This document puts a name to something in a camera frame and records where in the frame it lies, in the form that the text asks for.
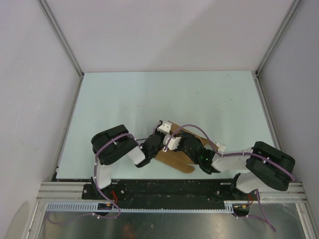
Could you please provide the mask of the brown cardboard box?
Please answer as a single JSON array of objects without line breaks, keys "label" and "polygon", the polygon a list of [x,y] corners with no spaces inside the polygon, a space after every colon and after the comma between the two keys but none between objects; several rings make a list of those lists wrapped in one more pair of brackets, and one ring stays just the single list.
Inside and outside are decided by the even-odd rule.
[{"label": "brown cardboard box", "polygon": [[[203,145],[206,146],[209,145],[209,141],[208,139],[205,139],[203,137],[200,137],[199,135],[195,134],[195,133],[192,133],[184,128],[179,128],[178,125],[172,123],[172,127],[171,127],[171,131],[170,131],[170,138],[168,140],[168,142],[173,138],[173,137],[179,137],[179,134],[182,132],[182,131],[186,131],[188,133],[191,133],[193,135],[195,135],[197,138],[200,139],[200,141],[203,143]],[[215,155],[215,150],[217,149],[217,146],[213,146],[212,149],[212,159]],[[194,163],[190,160],[190,158],[184,154],[182,151],[178,151],[178,147],[177,149],[175,150],[167,150],[166,152],[163,151],[163,148],[161,151],[158,152],[157,156],[155,157],[156,160],[174,168],[174,169],[177,169],[178,171],[180,172],[183,172],[183,173],[191,173],[194,171]],[[215,169],[213,166],[212,166],[212,162],[209,163],[208,166],[206,167],[200,167],[199,168],[205,172],[206,174],[212,174],[212,173],[218,173],[219,171],[217,169]]]}]

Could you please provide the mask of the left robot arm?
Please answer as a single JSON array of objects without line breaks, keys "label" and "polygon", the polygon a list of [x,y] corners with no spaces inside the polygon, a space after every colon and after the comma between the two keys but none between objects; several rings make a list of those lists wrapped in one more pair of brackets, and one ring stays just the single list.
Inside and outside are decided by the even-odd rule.
[{"label": "left robot arm", "polygon": [[150,163],[163,149],[166,134],[155,131],[142,143],[121,124],[96,134],[92,139],[95,154],[93,194],[105,199],[110,193],[112,165],[124,156],[128,156],[137,168]]}]

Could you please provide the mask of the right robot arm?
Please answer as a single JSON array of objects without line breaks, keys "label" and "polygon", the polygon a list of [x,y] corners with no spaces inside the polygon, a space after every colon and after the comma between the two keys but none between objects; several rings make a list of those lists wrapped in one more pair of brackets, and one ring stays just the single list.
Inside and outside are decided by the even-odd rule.
[{"label": "right robot arm", "polygon": [[262,141],[242,152],[224,154],[206,148],[199,138],[185,131],[178,137],[180,141],[174,151],[182,151],[206,174],[239,171],[229,186],[230,195],[236,200],[242,200],[252,191],[266,186],[287,191],[294,181],[292,172],[296,161]]}]

